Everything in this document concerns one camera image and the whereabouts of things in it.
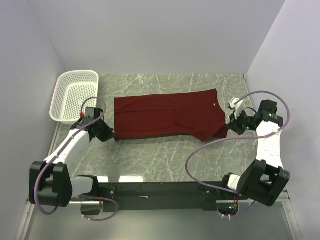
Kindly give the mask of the dark red t-shirt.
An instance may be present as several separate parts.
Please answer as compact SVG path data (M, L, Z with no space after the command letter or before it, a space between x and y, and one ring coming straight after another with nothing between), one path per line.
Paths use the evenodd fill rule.
M228 134L216 89L117 97L114 130L116 140L189 135L205 142Z

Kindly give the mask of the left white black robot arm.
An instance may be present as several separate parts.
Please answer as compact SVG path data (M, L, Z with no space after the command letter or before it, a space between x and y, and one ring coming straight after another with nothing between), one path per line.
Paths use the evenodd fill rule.
M72 198L101 195L97 176L71 178L69 168L78 154L94 139L107 142L115 137L103 119L103 110L88 107L81 112L62 144L45 160L35 161L29 169L29 201L53 207L66 207Z

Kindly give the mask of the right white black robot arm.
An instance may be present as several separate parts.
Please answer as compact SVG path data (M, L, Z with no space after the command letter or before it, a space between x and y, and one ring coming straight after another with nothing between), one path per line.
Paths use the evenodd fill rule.
M277 115L277 103L263 100L254 116L248 116L243 101L233 98L229 102L233 111L227 128L238 135L255 131L258 136L255 160L242 175L226 174L222 181L225 187L236 191L265 206L272 206L290 180L284 170L280 153L283 118Z

